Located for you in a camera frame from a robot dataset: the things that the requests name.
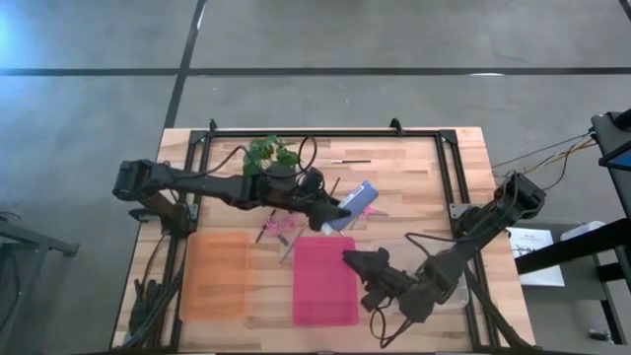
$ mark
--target black floor stripe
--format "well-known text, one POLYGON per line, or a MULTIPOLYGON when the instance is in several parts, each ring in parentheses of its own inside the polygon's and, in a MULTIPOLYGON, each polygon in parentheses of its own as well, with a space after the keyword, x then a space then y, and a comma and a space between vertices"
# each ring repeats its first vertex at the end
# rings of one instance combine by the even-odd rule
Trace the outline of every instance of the black floor stripe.
MULTIPOLYGON (((190 57, 182 64, 190 64, 190 57)), ((525 76, 525 75, 631 75, 631 67, 548 68, 107 68, 107 69, 0 69, 0 76, 92 77, 175 76, 174 92, 183 90, 185 77, 326 77, 326 76, 525 76)))
POLYGON ((40 77, 76 77, 76 76, 175 76, 180 73, 177 68, 0 68, 0 76, 40 76, 40 77))
POLYGON ((171 94, 171 100, 169 101, 169 109, 167 109, 167 118, 165 119, 164 124, 165 128, 173 128, 175 126, 179 102, 181 101, 181 95, 184 92, 184 84, 186 83, 187 69, 190 67, 190 61, 193 57, 193 49, 195 48, 195 42, 197 41, 199 26, 201 25, 201 18, 204 15, 205 7, 206 0, 197 0, 197 6, 195 6, 195 12, 193 13, 193 20, 190 23, 188 39, 186 40, 184 53, 179 64, 179 73, 175 79, 174 91, 171 94))
POLYGON ((197 77, 630 75, 631 67, 586 68, 191 68, 197 77))

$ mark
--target green leaf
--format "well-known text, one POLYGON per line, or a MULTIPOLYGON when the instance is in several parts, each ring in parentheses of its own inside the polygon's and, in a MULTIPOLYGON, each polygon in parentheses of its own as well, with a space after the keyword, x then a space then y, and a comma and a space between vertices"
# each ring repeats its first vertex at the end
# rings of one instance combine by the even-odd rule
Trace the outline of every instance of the green leaf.
POLYGON ((251 141, 249 141, 249 147, 253 148, 253 147, 262 147, 265 145, 265 140, 263 139, 252 139, 251 141))
POLYGON ((248 156, 250 156, 255 162, 258 162, 263 159, 264 155, 265 152, 262 147, 253 145, 249 148, 249 150, 247 150, 247 155, 244 156, 244 162, 249 161, 248 156))
POLYGON ((287 146, 290 146, 290 145, 294 145, 294 144, 296 144, 296 143, 294 143, 294 142, 285 142, 284 140, 282 140, 282 139, 280 139, 280 138, 276 139, 276 140, 274 141, 274 143, 276 143, 276 146, 278 146, 278 148, 285 148, 285 147, 287 147, 287 146))
POLYGON ((271 159, 272 154, 274 154, 274 147, 267 146, 267 147, 263 147, 263 159, 271 159))
POLYGON ((283 165, 293 167, 298 164, 298 154, 287 149, 279 149, 276 153, 276 161, 283 165))
POLYGON ((263 139, 263 145, 265 147, 270 147, 272 144, 276 143, 277 138, 275 135, 269 135, 267 137, 265 137, 265 139, 263 139))
POLYGON ((256 163, 248 162, 244 164, 244 175, 245 176, 253 176, 258 174, 258 169, 256 168, 256 163))

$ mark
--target white paper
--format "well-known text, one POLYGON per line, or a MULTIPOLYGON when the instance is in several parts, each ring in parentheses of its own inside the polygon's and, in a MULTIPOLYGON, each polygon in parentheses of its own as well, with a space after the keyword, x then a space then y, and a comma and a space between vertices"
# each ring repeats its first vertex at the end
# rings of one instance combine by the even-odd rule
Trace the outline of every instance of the white paper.
MULTIPOLYGON (((524 228, 507 228, 511 233, 511 249, 513 257, 526 255, 529 252, 551 246, 552 234, 545 230, 532 230, 524 228)), ((542 270, 520 275, 522 285, 530 286, 558 286, 564 287, 561 268, 551 266, 542 270)))

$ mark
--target pen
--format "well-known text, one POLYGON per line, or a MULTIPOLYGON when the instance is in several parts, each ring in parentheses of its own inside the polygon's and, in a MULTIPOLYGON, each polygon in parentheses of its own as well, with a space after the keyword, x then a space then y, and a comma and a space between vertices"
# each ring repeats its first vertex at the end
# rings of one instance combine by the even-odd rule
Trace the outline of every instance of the pen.
POLYGON ((355 161, 344 161, 344 160, 333 160, 331 163, 333 164, 351 164, 351 163, 371 163, 370 160, 355 160, 355 161))

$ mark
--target bracket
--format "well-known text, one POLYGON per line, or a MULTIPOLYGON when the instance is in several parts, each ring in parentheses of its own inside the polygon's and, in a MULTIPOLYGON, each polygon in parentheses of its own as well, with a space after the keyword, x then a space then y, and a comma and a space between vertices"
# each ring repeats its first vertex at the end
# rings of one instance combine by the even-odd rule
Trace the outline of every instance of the bracket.
POLYGON ((147 223, 149 221, 160 221, 160 217, 158 216, 158 214, 148 208, 134 208, 129 211, 129 216, 140 223, 147 223))
POLYGON ((440 131, 441 137, 443 137, 444 140, 457 145, 457 135, 456 132, 452 129, 441 129, 440 131))
POLYGON ((198 142, 203 142, 207 135, 208 131, 192 131, 188 136, 188 144, 195 145, 198 142))
POLYGON ((471 207, 469 203, 450 203, 450 217, 452 219, 458 219, 471 207))
POLYGON ((215 137, 216 129, 217 129, 217 122, 215 122, 215 118, 210 118, 210 123, 208 123, 208 135, 211 138, 215 137))
POLYGON ((199 205, 196 203, 188 204, 188 214, 190 215, 190 220, 195 221, 197 219, 197 211, 199 210, 199 205))
POLYGON ((398 118, 393 118, 389 127, 396 130, 397 136, 401 137, 405 135, 405 131, 403 130, 403 127, 401 127, 401 122, 398 121, 398 118))

